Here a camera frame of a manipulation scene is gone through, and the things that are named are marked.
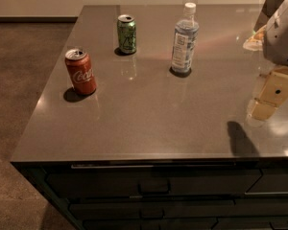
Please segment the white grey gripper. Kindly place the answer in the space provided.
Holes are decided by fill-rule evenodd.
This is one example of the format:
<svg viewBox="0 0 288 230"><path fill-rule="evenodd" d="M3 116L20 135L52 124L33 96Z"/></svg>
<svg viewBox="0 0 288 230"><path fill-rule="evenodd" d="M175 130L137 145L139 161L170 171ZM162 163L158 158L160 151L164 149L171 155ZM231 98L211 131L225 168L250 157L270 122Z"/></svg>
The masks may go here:
<svg viewBox="0 0 288 230"><path fill-rule="evenodd" d="M259 77L248 106L248 116L258 121L268 120L288 100L288 0L266 24L263 55L277 66Z"/></svg>

